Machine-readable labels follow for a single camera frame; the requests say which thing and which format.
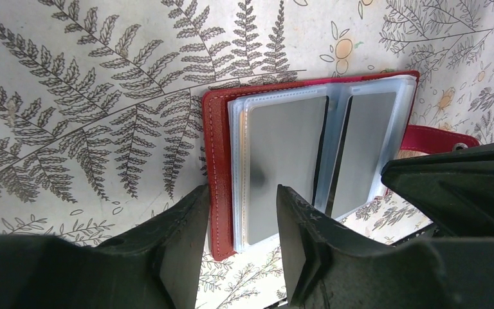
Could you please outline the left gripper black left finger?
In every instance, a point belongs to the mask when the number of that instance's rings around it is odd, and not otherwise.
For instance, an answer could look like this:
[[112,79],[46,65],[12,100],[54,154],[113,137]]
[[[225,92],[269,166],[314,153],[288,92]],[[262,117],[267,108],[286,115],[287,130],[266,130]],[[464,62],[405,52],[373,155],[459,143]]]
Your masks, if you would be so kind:
[[207,185],[97,247],[0,236],[0,308],[193,308],[210,210]]

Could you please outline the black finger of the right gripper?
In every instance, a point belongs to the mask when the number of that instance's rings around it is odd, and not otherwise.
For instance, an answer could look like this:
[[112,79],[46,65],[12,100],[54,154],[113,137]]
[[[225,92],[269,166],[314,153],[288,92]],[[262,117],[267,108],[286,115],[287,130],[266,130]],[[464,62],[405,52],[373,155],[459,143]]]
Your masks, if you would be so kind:
[[383,185],[455,237],[494,237],[494,143],[389,161]]

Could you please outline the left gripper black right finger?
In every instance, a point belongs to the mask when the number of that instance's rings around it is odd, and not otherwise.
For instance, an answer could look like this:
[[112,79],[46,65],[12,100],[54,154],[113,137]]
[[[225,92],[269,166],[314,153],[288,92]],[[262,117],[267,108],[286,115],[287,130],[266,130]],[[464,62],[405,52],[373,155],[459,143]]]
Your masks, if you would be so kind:
[[494,238],[420,236],[393,247],[348,229],[291,187],[276,194],[293,308],[494,308]]

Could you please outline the black credit card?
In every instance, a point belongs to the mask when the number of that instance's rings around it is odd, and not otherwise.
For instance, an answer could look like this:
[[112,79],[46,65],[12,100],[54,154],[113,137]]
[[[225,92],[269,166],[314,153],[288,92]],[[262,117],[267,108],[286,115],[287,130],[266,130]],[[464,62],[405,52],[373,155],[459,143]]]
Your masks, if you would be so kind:
[[341,218],[380,195],[380,156],[396,93],[353,95],[347,106],[330,217]]
[[327,97],[261,106],[250,113],[250,180],[246,242],[278,232],[276,190],[290,186],[311,199]]

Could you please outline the red leather card holder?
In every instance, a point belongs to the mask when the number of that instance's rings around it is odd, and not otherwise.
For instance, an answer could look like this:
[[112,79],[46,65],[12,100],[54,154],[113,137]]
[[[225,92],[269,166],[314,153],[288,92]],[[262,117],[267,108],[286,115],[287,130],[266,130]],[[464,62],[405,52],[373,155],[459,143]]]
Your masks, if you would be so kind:
[[[228,103],[239,97],[271,91],[321,84],[346,84],[398,76],[399,72],[301,80],[267,85],[235,86],[212,89],[202,98],[206,171],[210,191],[209,247],[212,257],[222,261],[236,252],[232,228],[232,162]],[[401,149],[426,154],[447,153],[457,144],[467,148],[479,146],[470,136],[427,126],[408,125]]]

